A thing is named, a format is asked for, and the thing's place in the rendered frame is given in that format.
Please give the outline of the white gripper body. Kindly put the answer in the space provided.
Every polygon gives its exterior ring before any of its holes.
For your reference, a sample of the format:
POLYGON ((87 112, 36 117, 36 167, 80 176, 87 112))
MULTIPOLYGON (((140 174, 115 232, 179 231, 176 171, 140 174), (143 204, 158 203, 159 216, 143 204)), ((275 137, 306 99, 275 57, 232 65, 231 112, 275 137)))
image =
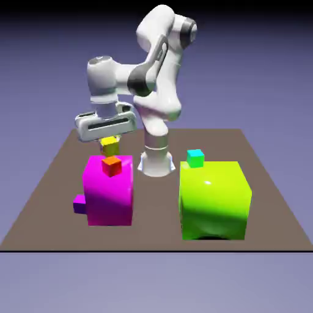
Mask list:
POLYGON ((75 117, 78 137, 89 142, 110 136, 117 136, 137 129, 133 108, 119 108, 113 117, 99 117, 95 112, 75 117))

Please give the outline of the small yellow cube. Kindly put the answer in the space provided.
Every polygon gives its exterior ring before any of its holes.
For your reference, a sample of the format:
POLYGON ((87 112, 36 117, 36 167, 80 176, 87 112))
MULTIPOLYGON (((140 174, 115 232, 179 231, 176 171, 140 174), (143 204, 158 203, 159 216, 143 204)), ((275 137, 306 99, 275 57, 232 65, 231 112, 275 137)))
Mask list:
POLYGON ((101 138, 100 139, 101 153, 105 157, 119 155, 120 153, 119 141, 120 141, 120 138, 118 136, 110 136, 107 138, 101 138))

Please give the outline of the small orange cube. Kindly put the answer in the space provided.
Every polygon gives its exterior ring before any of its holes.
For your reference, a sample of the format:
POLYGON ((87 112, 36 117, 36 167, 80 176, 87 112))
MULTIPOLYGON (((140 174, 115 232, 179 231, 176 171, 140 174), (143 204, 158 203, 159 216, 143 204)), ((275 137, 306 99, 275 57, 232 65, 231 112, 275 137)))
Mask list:
POLYGON ((101 160, 102 171, 113 177, 122 172, 122 160, 116 156, 109 156, 101 160))

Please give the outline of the small purple cube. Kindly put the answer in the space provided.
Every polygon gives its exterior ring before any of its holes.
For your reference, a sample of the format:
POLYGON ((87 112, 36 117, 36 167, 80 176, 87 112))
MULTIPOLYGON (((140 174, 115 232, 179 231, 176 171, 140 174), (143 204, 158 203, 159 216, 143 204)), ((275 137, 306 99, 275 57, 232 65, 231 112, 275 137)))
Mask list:
POLYGON ((76 214, 86 213, 86 199, 83 194, 77 194, 73 200, 73 211, 76 214))

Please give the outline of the small cyan cube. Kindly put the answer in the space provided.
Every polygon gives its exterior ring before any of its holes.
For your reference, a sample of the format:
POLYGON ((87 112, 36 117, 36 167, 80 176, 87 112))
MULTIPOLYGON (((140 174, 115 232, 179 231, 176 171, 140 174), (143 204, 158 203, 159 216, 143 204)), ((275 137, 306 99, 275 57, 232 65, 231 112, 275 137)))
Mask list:
POLYGON ((201 149, 187 151, 187 163, 191 168, 201 168, 204 165, 205 155, 201 149))

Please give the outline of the large magenta box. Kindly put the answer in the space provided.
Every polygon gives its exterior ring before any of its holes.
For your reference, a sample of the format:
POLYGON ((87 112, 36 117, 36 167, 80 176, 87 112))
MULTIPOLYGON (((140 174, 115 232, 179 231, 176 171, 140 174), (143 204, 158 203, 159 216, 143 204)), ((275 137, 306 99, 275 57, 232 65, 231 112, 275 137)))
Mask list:
POLYGON ((122 160, 122 172, 108 177, 101 160, 89 157, 83 172, 83 190, 89 226, 130 226, 133 217, 133 157, 116 156, 122 160))

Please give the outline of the large lime green box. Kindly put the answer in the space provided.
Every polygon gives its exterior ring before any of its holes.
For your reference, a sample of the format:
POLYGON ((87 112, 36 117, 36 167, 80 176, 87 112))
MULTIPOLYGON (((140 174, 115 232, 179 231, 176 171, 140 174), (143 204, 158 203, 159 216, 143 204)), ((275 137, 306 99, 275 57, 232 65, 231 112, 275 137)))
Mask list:
POLYGON ((184 240, 243 240, 252 191, 237 161, 180 163, 179 213, 184 240))

